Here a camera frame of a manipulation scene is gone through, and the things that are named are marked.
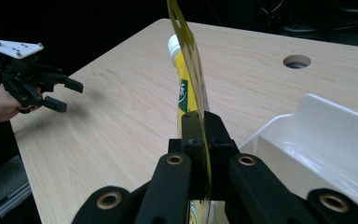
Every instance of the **cable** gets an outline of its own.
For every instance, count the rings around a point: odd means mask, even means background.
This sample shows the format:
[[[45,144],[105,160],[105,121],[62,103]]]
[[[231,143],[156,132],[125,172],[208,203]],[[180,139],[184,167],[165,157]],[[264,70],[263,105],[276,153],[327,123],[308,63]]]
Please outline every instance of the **cable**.
[[[212,11],[212,14],[216,17],[217,21],[219,22],[219,24],[221,26],[223,26],[223,23],[219,20],[219,18],[217,17],[216,13],[214,13],[214,10],[211,6],[211,4],[209,4],[208,0],[205,0],[206,4],[208,5],[208,8]]]

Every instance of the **white metal plate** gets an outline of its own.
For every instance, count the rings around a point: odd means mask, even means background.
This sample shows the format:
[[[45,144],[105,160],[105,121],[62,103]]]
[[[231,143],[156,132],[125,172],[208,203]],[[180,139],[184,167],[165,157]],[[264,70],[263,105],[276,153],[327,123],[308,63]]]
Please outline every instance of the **white metal plate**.
[[[0,40],[0,52],[15,59],[22,59],[43,49],[42,44],[29,44]]]

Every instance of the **yellow bottle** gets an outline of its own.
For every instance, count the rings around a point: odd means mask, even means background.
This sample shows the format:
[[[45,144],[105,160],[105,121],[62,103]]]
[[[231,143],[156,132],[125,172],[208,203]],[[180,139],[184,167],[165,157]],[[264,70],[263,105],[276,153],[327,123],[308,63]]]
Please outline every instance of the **yellow bottle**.
[[[180,48],[176,35],[171,36],[168,41],[171,63],[176,67],[179,75],[179,101],[177,111],[177,133],[182,137],[182,116],[190,111],[198,110],[197,100],[191,84],[190,74],[188,73],[185,58]]]
[[[188,73],[185,58],[176,35],[168,41],[171,63],[176,67],[179,76],[179,101],[177,108],[177,134],[182,138],[182,116],[190,111],[198,110],[196,96]],[[201,224],[203,219],[200,202],[190,201],[190,224]]]

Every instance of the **bottle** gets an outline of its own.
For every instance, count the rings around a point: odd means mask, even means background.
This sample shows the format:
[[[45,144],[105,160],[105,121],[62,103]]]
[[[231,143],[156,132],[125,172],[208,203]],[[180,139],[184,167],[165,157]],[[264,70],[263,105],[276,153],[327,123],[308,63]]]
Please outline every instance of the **bottle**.
[[[176,68],[179,76],[179,100],[177,108],[177,134],[182,138],[182,116],[190,111],[198,110],[197,99],[188,73],[185,57],[182,53],[179,40],[172,35],[168,41],[168,50],[172,65]],[[209,111],[206,93],[203,97],[204,107]],[[217,223],[215,218],[216,202],[190,201],[190,224],[213,224]]]
[[[185,57],[181,51],[179,40],[176,35],[171,36],[168,41],[171,63],[176,67],[179,76],[179,100],[177,108],[177,134],[182,137],[182,116],[189,112],[198,110],[197,100],[191,84],[190,74],[188,73]]]

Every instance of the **circular cutout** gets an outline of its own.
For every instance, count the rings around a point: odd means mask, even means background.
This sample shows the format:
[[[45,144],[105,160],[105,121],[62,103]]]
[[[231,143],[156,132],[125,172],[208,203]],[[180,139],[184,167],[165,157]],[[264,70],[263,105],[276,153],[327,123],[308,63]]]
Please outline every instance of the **circular cutout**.
[[[247,166],[255,165],[255,159],[249,156],[241,156],[238,158],[238,161],[242,165],[247,165]]]
[[[102,195],[97,201],[97,206],[103,210],[106,210],[118,206],[120,202],[121,194],[117,191],[112,191]]]
[[[170,165],[179,165],[182,162],[183,159],[180,156],[170,156],[169,158],[167,158],[167,163],[169,163]]]
[[[336,212],[345,213],[350,209],[345,201],[333,194],[324,194],[319,197],[321,203]]]
[[[310,58],[299,54],[290,55],[283,59],[283,64],[293,69],[305,68],[310,65]]]

